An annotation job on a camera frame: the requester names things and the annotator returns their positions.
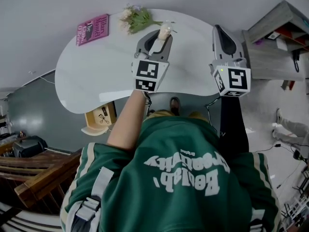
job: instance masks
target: white stripe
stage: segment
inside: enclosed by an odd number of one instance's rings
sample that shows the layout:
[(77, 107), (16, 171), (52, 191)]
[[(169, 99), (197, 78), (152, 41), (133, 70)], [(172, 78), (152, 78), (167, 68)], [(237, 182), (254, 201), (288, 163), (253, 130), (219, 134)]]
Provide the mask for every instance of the white stripe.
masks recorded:
[(112, 170), (102, 167), (92, 187), (91, 195), (98, 196), (101, 199), (108, 183), (112, 179), (113, 174), (114, 172)]
[[(81, 171), (81, 174), (80, 174), (80, 177), (82, 177), (85, 173), (87, 173), (90, 165), (92, 164), (94, 158), (95, 158), (95, 154), (94, 154), (94, 145), (95, 143), (90, 143), (87, 147), (87, 163), (85, 165), (85, 168)], [(77, 172), (76, 172), (76, 175), (75, 175), (75, 179), (73, 180), (72, 184), (70, 185), (70, 188), (67, 192), (67, 194), (65, 195), (64, 199), (63, 199), (63, 203), (62, 203), (62, 209), (60, 211), (60, 219), (62, 220), (62, 222), (64, 224), (66, 224), (66, 221), (67, 221), (67, 218), (68, 218), (68, 213), (67, 211), (65, 210), (65, 207), (69, 204), (69, 199), (71, 197), (71, 194), (72, 192), (76, 189), (76, 185), (77, 185), (77, 174), (78, 174), (78, 171), (79, 171), (79, 168), (82, 164), (82, 156), (83, 156), (83, 152), (84, 152), (84, 149), (82, 151), (82, 154), (81, 154), (81, 158), (80, 158), (80, 165), (79, 167), (77, 168)]]
[(261, 232), (262, 231), (262, 229), (261, 228), (258, 228), (258, 229), (253, 229), (253, 230), (251, 230), (250, 229), (250, 232)]
[(252, 218), (251, 218), (251, 221), (254, 221), (256, 219), (258, 220), (262, 220), (263, 219), (263, 216), (264, 216), (264, 213), (265, 213), (265, 210), (256, 210), (252, 207)]
[(154, 184), (155, 184), (155, 186), (156, 186), (157, 188), (160, 187), (159, 182), (158, 182), (158, 179), (157, 179), (156, 177), (154, 177)]
[[(276, 206), (278, 208), (278, 213), (276, 214), (275, 220), (274, 220), (274, 228), (272, 230), (273, 232), (276, 232), (277, 229), (278, 229), (278, 225), (280, 223), (280, 213), (281, 213), (281, 210), (280, 210), (280, 207), (279, 207), (279, 201), (278, 201), (278, 198), (277, 198), (274, 190), (271, 188), (270, 184), (266, 181), (265, 174), (260, 169), (260, 157), (259, 157), (259, 154), (258, 153), (252, 153), (252, 154), (253, 154), (253, 160), (254, 160), (254, 167), (260, 173), (260, 179), (264, 182), (265, 187), (270, 189), (271, 196), (275, 199), (275, 204), (276, 204)], [(267, 159), (266, 159), (265, 156), (264, 156), (264, 166), (266, 168), (267, 174), (269, 175), (268, 168), (267, 168)]]
[(66, 223), (66, 231), (71, 232), (72, 230), (72, 224), (75, 218), (75, 213), (78, 211), (79, 207), (81, 207), (83, 201), (78, 201), (72, 205), (71, 209), (69, 210), (67, 223)]
[(250, 229), (252, 230), (252, 229), (257, 229), (257, 228), (261, 228), (263, 225), (262, 224), (257, 224), (257, 225), (252, 225), (251, 227), (250, 227)]
[(88, 145), (88, 150), (87, 150), (87, 156), (88, 156), (88, 160), (86, 163), (85, 168), (81, 171), (81, 177), (88, 172), (88, 169), (90, 167), (90, 165), (93, 163), (94, 159), (95, 159), (95, 153), (94, 153), (94, 148), (95, 143), (90, 143)]
[(100, 217), (101, 217), (101, 208), (98, 209), (98, 211), (95, 214), (95, 217), (92, 219), (92, 221), (90, 223), (89, 232), (97, 232), (98, 231), (98, 224), (100, 223)]

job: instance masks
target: person's arm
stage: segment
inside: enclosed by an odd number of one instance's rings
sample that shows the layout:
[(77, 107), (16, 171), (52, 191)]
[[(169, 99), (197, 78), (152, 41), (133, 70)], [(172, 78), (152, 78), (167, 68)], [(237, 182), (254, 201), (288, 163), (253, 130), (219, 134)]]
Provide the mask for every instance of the person's arm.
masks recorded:
[(134, 90), (112, 129), (107, 145), (124, 150), (135, 150), (143, 121), (145, 103), (146, 98), (143, 93)]

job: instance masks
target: pink book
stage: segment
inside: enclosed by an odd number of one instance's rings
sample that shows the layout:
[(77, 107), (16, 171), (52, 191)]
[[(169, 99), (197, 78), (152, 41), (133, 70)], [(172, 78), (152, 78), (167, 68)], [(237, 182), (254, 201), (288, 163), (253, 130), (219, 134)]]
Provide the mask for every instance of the pink book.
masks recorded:
[(108, 36), (108, 14), (97, 16), (89, 21), (81, 23), (77, 27), (76, 45)]

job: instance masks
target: person's leg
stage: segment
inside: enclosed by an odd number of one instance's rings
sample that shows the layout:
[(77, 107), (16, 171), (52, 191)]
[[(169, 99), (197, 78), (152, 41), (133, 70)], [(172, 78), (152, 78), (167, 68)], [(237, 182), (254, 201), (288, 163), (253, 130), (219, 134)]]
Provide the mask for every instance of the person's leg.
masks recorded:
[(297, 137), (305, 137), (309, 131), (308, 126), (302, 123), (291, 122), (283, 118), (281, 110), (277, 109), (277, 124), (281, 124), (288, 131), (294, 133)]
[(179, 116), (180, 113), (180, 100), (178, 97), (172, 97), (169, 101), (170, 111), (175, 115)]
[(298, 149), (300, 149), (300, 146), (298, 146), (297, 144), (302, 145), (304, 142), (304, 137), (290, 137), (290, 136), (284, 135), (283, 133), (278, 132), (277, 130), (273, 131), (272, 136), (275, 139), (287, 145), (293, 145), (293, 147), (298, 148)]
[(249, 142), (242, 120), (239, 98), (221, 98), (219, 152), (224, 158), (249, 151)]
[(179, 116), (180, 111), (180, 101), (177, 97), (172, 97), (169, 102), (170, 111), (168, 110), (152, 110), (150, 115), (145, 119), (150, 119), (154, 117), (167, 117), (167, 116)]
[(205, 122), (209, 123), (208, 119), (206, 119), (200, 112), (192, 112), (188, 116), (189, 118), (198, 118), (204, 120)]

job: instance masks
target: white table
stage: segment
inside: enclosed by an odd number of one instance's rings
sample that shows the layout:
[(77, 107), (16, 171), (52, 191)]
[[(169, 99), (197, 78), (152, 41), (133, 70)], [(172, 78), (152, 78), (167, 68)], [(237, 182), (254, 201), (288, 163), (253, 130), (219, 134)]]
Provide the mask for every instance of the white table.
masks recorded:
[[(174, 21), (169, 68), (158, 92), (209, 96), (218, 93), (210, 73), (214, 59), (212, 26), (178, 12), (151, 10), (156, 21)], [(75, 45), (75, 37), (63, 50), (56, 67), (56, 92), (62, 105), (77, 114), (129, 96), (133, 91), (131, 62), (137, 42), (160, 29), (152, 25), (133, 35), (118, 28), (120, 14), (110, 16), (108, 37)]]

